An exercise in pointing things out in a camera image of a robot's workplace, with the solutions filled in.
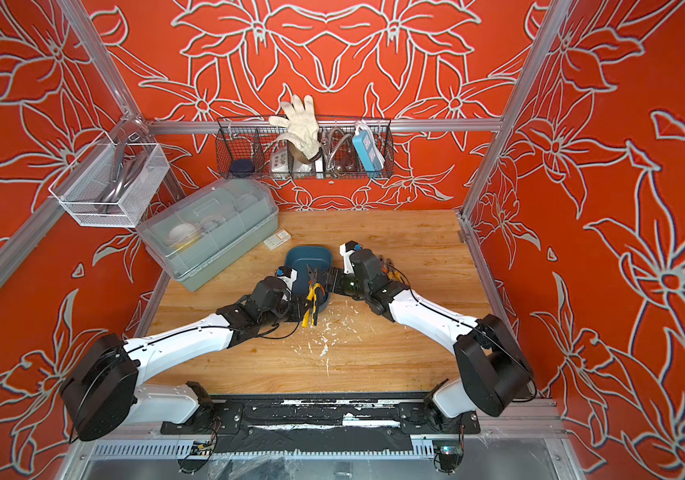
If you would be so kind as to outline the yellow black long pliers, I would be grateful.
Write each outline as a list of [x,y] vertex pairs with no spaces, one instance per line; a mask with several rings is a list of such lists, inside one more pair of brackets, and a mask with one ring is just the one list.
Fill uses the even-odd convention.
[[302,318],[302,327],[308,328],[318,324],[318,306],[320,306],[320,297],[326,293],[324,286],[318,280],[318,270],[310,266],[306,267],[308,274],[308,296],[306,296],[306,312]]

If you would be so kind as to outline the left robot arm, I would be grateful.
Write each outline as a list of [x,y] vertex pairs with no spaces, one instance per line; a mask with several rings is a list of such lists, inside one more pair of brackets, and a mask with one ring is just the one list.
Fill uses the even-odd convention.
[[122,340],[104,335],[78,360],[60,388],[72,436],[94,441],[130,423],[184,424],[204,410],[204,392],[186,385],[162,394],[144,383],[202,355],[260,337],[266,326],[300,318],[304,302],[292,295],[298,272],[282,266],[236,303],[206,318],[156,335]]

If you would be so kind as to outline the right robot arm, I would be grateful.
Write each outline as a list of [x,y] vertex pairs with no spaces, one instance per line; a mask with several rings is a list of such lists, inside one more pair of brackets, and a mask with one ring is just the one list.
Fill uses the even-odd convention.
[[350,241],[340,246],[342,269],[326,273],[336,294],[367,304],[376,315],[411,328],[454,355],[459,377],[437,386],[428,403],[453,419],[470,411],[498,417],[530,392],[534,374],[511,330],[500,318],[462,315],[418,295],[409,284],[390,276],[371,250]]

